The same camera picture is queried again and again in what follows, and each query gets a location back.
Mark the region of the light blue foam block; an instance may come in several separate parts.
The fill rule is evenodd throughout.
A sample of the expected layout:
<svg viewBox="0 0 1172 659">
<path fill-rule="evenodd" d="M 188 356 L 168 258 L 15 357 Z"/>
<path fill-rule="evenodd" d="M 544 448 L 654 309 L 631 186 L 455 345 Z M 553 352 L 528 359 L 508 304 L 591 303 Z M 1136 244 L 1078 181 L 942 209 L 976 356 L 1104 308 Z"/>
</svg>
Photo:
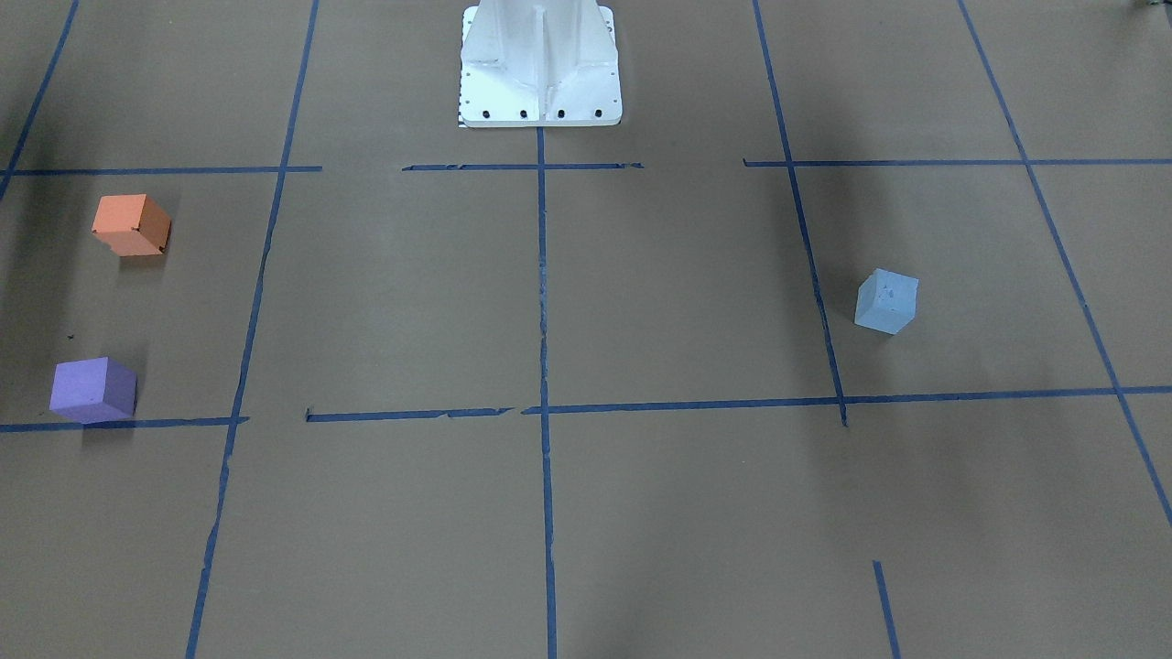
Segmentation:
<svg viewBox="0 0 1172 659">
<path fill-rule="evenodd" d="M 919 285 L 920 280 L 913 276 L 873 270 L 858 288 L 854 324 L 897 335 L 917 317 Z"/>
</svg>

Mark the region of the orange foam block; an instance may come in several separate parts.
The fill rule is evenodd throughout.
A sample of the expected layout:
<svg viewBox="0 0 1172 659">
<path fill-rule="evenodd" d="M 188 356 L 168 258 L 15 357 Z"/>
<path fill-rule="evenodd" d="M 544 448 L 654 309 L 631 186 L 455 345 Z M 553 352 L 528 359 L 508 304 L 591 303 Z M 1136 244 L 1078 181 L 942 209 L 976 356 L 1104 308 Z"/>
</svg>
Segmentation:
<svg viewBox="0 0 1172 659">
<path fill-rule="evenodd" d="M 91 220 L 91 236 L 118 257 L 166 254 L 171 217 L 146 193 L 105 195 Z"/>
</svg>

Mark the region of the purple foam block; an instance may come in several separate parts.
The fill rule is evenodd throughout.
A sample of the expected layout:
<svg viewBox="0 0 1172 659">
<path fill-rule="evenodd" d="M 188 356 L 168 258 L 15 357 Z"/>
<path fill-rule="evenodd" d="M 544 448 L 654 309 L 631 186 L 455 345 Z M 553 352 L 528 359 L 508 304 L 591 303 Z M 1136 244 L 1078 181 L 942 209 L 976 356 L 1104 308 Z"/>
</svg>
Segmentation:
<svg viewBox="0 0 1172 659">
<path fill-rule="evenodd" d="M 109 356 L 56 364 L 48 409 L 75 423 L 132 417 L 137 375 Z"/>
</svg>

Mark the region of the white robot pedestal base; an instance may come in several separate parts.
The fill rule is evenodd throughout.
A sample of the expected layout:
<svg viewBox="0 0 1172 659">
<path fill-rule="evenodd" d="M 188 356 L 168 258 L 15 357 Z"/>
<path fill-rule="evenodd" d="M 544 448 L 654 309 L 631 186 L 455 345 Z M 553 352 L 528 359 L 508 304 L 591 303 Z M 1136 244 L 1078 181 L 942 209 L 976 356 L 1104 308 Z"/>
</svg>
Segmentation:
<svg viewBox="0 0 1172 659">
<path fill-rule="evenodd" d="M 595 1 L 481 1 L 461 16 L 458 124 L 618 125 L 613 11 Z"/>
</svg>

